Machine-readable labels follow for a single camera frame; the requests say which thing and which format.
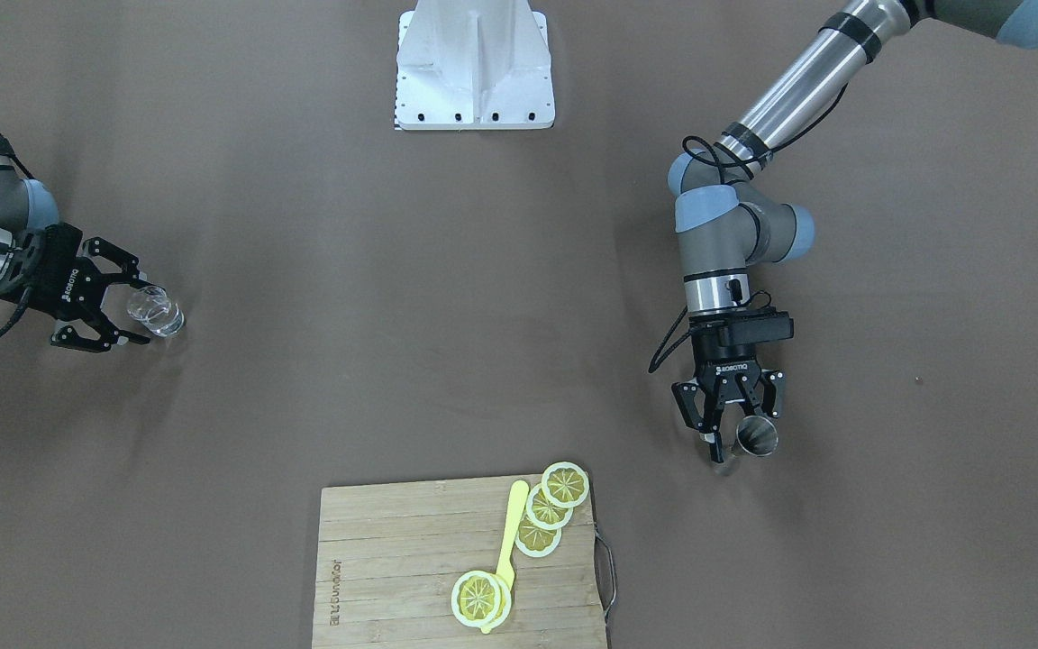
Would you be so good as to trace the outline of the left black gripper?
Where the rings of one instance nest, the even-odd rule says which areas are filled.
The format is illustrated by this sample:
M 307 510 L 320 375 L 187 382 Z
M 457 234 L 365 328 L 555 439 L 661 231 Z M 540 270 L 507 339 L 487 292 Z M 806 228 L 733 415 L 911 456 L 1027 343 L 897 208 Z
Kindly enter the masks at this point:
M 762 370 L 757 346 L 721 345 L 717 335 L 698 335 L 693 341 L 695 375 L 671 385 L 681 418 L 708 444 L 710 461 L 715 464 L 725 462 L 725 404 L 741 404 L 747 416 L 780 420 L 783 415 L 784 373 Z

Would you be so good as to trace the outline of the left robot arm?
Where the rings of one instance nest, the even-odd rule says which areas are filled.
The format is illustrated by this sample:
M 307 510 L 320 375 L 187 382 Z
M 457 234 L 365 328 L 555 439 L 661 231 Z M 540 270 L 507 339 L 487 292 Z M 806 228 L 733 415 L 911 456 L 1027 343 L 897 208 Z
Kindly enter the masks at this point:
M 752 181 L 832 111 L 887 40 L 927 18 L 1038 49 L 1038 1 L 850 1 L 741 119 L 714 142 L 688 136 L 671 165 L 687 295 L 681 317 L 695 356 L 695 373 L 672 393 L 723 475 L 742 457 L 767 457 L 778 448 L 784 373 L 761 367 L 757 349 L 794 336 L 789 313 L 755 304 L 747 271 L 803 256 L 815 239 L 815 221 L 802 206 L 771 200 Z

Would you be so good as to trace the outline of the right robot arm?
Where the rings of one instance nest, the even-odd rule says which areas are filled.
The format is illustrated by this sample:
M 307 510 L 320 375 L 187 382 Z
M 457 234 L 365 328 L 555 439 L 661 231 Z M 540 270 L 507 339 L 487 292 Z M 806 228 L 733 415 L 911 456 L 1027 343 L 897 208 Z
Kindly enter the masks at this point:
M 103 309 L 112 285 L 147 283 L 135 255 L 62 221 L 52 193 L 0 131 L 0 300 L 13 305 L 9 324 L 36 310 L 55 320 L 50 341 L 58 348 L 105 352 L 148 344 Z

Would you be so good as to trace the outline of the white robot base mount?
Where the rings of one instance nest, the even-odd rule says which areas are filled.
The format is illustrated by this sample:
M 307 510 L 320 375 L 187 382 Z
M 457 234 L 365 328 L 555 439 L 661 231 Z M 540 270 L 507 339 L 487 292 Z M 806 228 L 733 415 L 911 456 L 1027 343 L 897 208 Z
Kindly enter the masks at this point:
M 420 1 L 398 18 L 401 131 L 548 129 L 551 42 L 527 1 Z

